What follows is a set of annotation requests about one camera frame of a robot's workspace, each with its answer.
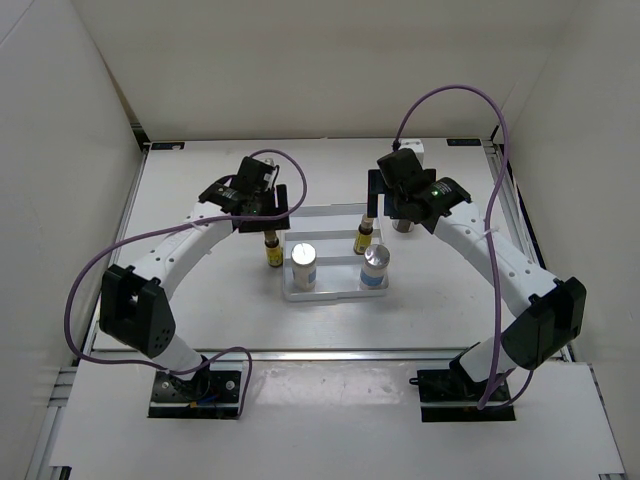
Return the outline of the white can beige label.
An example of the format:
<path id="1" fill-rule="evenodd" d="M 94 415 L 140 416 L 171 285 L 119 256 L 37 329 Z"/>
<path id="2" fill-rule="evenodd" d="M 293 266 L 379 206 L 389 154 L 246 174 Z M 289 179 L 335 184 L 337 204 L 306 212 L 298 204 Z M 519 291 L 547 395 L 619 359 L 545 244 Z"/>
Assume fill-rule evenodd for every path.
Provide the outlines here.
<path id="1" fill-rule="evenodd" d="M 291 251 L 294 284 L 299 290 L 310 291 L 316 284 L 315 248 L 309 243 L 298 243 Z"/>

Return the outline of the yellow bottle brown cap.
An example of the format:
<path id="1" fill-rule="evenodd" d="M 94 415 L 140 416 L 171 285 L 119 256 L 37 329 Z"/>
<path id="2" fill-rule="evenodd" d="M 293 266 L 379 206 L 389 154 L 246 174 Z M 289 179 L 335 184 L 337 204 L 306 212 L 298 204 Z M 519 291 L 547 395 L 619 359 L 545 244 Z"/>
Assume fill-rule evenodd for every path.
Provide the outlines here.
<path id="1" fill-rule="evenodd" d="M 371 245 L 373 235 L 374 220 L 367 215 L 363 215 L 361 222 L 357 228 L 357 233 L 353 245 L 353 250 L 358 255 L 363 255 L 366 249 Z"/>

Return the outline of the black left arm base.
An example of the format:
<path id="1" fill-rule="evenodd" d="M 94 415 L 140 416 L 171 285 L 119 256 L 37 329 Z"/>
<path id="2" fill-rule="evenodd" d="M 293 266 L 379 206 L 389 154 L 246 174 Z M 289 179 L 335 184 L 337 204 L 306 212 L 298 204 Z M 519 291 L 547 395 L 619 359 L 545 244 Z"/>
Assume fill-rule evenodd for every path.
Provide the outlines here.
<path id="1" fill-rule="evenodd" d="M 253 365 L 203 369 L 190 380 L 155 374 L 147 417 L 151 419 L 238 420 L 244 410 Z"/>

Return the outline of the white can blue label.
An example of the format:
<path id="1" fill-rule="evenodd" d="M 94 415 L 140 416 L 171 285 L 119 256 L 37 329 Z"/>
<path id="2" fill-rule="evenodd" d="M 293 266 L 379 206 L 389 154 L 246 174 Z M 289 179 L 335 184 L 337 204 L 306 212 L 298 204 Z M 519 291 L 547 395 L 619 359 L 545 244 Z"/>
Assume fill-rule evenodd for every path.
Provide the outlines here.
<path id="1" fill-rule="evenodd" d="M 379 290 L 387 286 L 387 270 L 390 252 L 382 244 L 371 244 L 364 252 L 360 271 L 360 287 L 364 290 Z"/>

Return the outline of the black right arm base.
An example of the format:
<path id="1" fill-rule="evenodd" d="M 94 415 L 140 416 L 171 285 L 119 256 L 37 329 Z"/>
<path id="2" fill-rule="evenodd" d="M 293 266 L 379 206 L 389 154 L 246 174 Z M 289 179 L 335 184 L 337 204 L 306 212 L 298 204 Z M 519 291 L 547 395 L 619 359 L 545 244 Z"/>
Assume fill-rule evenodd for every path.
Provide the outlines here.
<path id="1" fill-rule="evenodd" d="M 418 389 L 423 423 L 512 422 L 514 408 L 509 387 L 503 383 L 491 394 L 482 410 L 477 404 L 485 393 L 487 381 L 466 385 L 448 369 L 418 370 L 409 384 Z"/>

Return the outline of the yellow bottle tan cap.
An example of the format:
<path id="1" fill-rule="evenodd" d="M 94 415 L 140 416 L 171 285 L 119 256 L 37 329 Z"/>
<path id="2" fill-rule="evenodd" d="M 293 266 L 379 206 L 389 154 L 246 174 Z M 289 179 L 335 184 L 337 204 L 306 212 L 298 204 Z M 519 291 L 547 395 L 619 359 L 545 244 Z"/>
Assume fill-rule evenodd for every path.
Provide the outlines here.
<path id="1" fill-rule="evenodd" d="M 283 264 L 283 249 L 274 230 L 264 232 L 264 245 L 268 265 L 273 268 L 280 267 Z"/>

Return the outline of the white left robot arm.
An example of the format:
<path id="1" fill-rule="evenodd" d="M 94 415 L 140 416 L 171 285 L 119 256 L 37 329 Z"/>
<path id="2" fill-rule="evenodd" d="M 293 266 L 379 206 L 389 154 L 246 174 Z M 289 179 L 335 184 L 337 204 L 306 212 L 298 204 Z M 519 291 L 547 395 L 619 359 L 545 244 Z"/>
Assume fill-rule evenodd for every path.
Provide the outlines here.
<path id="1" fill-rule="evenodd" d="M 279 166 L 245 157 L 228 182 L 202 192 L 180 231 L 168 233 L 149 253 L 127 267 L 110 266 L 101 286 L 99 328 L 175 376 L 188 400 L 206 395 L 210 377 L 204 359 L 176 333 L 170 300 L 179 284 L 214 246 L 235 232 L 289 227 L 286 186 Z"/>

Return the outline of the brown spice jar white lid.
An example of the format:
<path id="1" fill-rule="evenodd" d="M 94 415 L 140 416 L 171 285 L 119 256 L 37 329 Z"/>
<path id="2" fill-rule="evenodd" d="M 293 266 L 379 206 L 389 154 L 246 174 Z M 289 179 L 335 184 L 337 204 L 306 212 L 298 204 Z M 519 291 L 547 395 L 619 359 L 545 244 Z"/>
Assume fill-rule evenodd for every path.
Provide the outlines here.
<path id="1" fill-rule="evenodd" d="M 414 223 L 411 220 L 407 219 L 393 219 L 392 227 L 398 233 L 409 233 L 414 229 Z"/>

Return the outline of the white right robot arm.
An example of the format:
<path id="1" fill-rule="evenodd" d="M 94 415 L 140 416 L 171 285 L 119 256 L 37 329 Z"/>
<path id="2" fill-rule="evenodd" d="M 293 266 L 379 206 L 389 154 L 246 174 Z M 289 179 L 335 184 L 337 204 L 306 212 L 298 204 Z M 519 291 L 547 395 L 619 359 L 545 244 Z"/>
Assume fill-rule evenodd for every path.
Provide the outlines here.
<path id="1" fill-rule="evenodd" d="M 495 337 L 450 364 L 449 387 L 470 400 L 486 381 L 515 368 L 537 369 L 581 332 L 586 288 L 560 280 L 490 231 L 470 194 L 449 177 L 425 169 L 410 148 L 380 158 L 368 173 L 368 213 L 408 220 L 456 250 L 497 292 L 514 319 Z"/>

